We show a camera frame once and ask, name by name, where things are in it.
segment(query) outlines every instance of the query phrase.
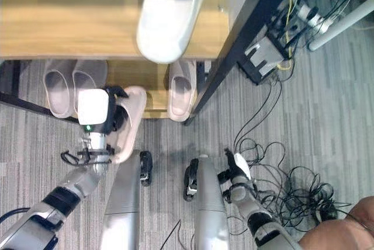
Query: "gray slipper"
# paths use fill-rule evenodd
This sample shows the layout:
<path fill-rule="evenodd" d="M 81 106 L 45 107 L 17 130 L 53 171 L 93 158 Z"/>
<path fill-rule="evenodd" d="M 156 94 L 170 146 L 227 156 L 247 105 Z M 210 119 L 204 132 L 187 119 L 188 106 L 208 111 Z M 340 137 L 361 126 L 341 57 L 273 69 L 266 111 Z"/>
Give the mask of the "gray slipper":
<path fill-rule="evenodd" d="M 72 71 L 76 60 L 47 60 L 43 83 L 50 111 L 61 119 L 73 114 L 74 86 Z"/>
<path fill-rule="evenodd" d="M 78 60 L 73 72 L 74 110 L 78 113 L 78 96 L 85 89 L 102 88 L 106 82 L 108 64 L 105 60 Z"/>

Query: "pink slipper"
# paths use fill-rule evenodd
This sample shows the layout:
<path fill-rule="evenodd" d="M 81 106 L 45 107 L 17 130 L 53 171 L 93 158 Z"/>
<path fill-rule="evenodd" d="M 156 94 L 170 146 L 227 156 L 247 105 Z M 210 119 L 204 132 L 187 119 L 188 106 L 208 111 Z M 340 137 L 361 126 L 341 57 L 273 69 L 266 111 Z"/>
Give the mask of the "pink slipper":
<path fill-rule="evenodd" d="M 117 105 L 123 107 L 128 118 L 117 132 L 112 132 L 107 139 L 108 144 L 115 148 L 115 156 L 112 162 L 119 164 L 127 160 L 133 150 L 136 134 L 146 109 L 147 93 L 140 86 L 130 86 L 124 91 L 129 95 L 129 98 L 119 98 Z"/>
<path fill-rule="evenodd" d="M 192 108 L 196 91 L 196 67 L 193 61 L 178 60 L 169 71 L 169 118 L 185 121 Z"/>

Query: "slipper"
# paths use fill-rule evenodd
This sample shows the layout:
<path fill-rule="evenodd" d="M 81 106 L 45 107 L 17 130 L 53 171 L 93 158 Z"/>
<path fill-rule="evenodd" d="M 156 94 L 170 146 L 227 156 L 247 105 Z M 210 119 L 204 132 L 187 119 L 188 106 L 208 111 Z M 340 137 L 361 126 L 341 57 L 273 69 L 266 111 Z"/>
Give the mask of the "slipper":
<path fill-rule="evenodd" d="M 203 0 L 144 0 L 137 44 L 145 58 L 172 63 L 187 48 Z"/>
<path fill-rule="evenodd" d="M 102 88 L 106 82 L 108 64 L 105 60 L 78 60 L 72 72 L 74 110 L 78 113 L 79 93 L 85 89 Z"/>
<path fill-rule="evenodd" d="M 124 162 L 131 156 L 147 103 L 147 93 L 140 86 L 129 86 L 124 91 L 129 98 L 118 98 L 117 105 L 125 109 L 128 117 L 121 128 L 110 133 L 107 139 L 108 144 L 115 148 L 116 153 L 112 158 L 112 162 L 115 164 Z"/>
<path fill-rule="evenodd" d="M 64 119 L 74 111 L 72 72 L 76 60 L 47 60 L 43 83 L 53 116 Z"/>
<path fill-rule="evenodd" d="M 193 61 L 178 60 L 169 71 L 168 115 L 174 121 L 185 121 L 192 108 L 196 91 L 196 67 Z"/>

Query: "skin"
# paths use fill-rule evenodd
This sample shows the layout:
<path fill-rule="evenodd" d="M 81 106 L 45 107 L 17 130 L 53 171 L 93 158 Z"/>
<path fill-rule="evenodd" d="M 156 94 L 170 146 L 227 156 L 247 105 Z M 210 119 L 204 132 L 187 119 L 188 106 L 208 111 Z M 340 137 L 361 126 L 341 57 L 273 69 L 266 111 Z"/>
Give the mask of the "skin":
<path fill-rule="evenodd" d="M 360 200 L 349 213 L 374 230 L 374 196 Z M 352 217 L 346 216 L 343 220 L 322 222 L 305 234 L 299 244 L 305 250 L 374 250 L 374 232 L 366 230 Z"/>

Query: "black metal frame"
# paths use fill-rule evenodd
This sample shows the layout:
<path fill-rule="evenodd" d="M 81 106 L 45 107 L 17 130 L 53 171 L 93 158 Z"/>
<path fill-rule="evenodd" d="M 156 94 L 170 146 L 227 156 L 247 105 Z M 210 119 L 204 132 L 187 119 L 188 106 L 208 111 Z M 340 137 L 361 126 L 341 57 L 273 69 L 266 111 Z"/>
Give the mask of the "black metal frame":
<path fill-rule="evenodd" d="M 240 62 L 246 62 L 244 51 L 257 34 L 268 23 L 283 0 L 245 0 L 243 7 L 226 39 L 224 46 L 210 70 L 207 81 L 192 108 L 185 125 L 191 124 L 212 94 L 219 87 L 231 69 Z"/>

